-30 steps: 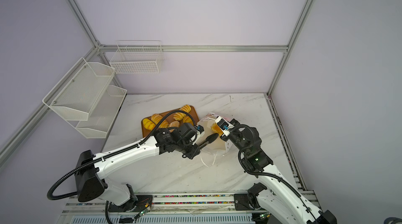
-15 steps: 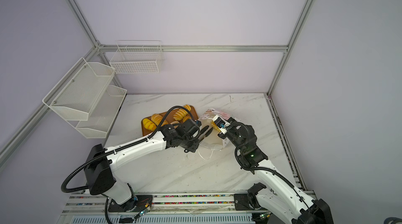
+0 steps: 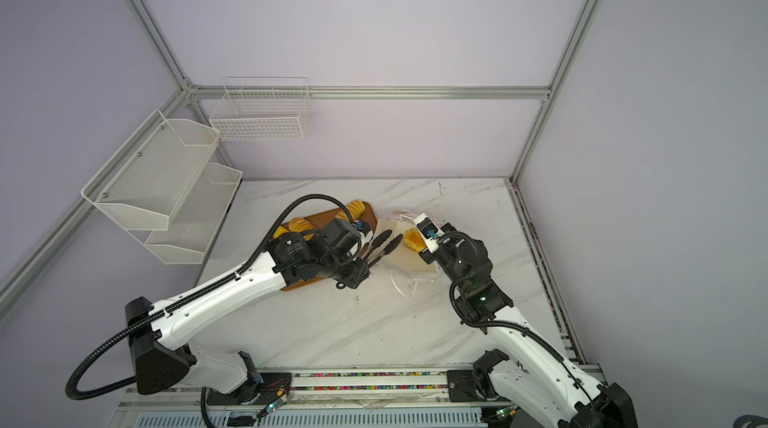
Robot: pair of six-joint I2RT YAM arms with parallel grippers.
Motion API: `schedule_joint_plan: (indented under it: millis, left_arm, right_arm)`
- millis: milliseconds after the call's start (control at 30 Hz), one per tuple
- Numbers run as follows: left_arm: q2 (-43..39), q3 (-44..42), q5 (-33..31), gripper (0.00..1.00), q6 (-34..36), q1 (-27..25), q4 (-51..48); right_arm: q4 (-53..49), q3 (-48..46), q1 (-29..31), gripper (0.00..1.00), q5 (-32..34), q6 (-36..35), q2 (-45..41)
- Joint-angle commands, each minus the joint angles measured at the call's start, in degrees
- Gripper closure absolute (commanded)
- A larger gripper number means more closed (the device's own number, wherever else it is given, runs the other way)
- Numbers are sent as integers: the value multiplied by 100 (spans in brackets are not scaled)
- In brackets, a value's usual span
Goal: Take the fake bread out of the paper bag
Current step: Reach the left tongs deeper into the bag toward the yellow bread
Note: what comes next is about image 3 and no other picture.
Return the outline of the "ridged long fake bread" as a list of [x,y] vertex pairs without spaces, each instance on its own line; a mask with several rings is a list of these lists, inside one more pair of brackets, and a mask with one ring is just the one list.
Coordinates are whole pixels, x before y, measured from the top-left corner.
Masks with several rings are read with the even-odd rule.
[[344,209],[338,211],[335,218],[352,223],[360,219],[365,211],[365,203],[360,200],[354,200],[348,203]]

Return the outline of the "cartoon animal paper bag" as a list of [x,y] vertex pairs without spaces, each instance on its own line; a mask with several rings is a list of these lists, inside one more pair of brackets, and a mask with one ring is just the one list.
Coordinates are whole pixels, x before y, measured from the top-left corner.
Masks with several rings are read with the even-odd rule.
[[[391,229],[392,236],[404,234],[410,228],[416,228],[414,219],[420,215],[413,211],[400,209],[377,220],[375,235]],[[435,263],[427,264],[420,253],[408,249],[402,242],[388,256],[376,264],[386,270],[397,292],[406,298],[413,297],[419,284],[433,282],[441,274]]]

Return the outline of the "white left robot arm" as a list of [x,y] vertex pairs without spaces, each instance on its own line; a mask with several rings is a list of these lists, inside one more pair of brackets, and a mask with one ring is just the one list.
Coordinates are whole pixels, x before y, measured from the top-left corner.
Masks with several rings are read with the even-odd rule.
[[362,251],[378,249],[387,256],[401,241],[389,230],[375,236],[363,222],[334,219],[321,230],[282,231],[257,251],[254,261],[197,290],[156,303],[134,300],[126,307],[128,321],[148,324],[129,338],[138,393],[191,385],[254,397],[262,379],[251,356],[205,347],[195,335],[243,306],[300,282],[333,279],[339,289],[355,289],[369,277],[374,263]]

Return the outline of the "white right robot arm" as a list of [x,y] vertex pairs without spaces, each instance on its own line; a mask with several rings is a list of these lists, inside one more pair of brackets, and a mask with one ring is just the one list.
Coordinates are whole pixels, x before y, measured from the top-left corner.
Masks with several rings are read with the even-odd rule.
[[484,401],[506,399],[544,427],[637,426],[630,395],[547,342],[494,282],[481,241],[426,216],[416,228],[426,245],[422,259],[436,263],[451,282],[449,302],[460,322],[496,344],[473,362],[460,387]]

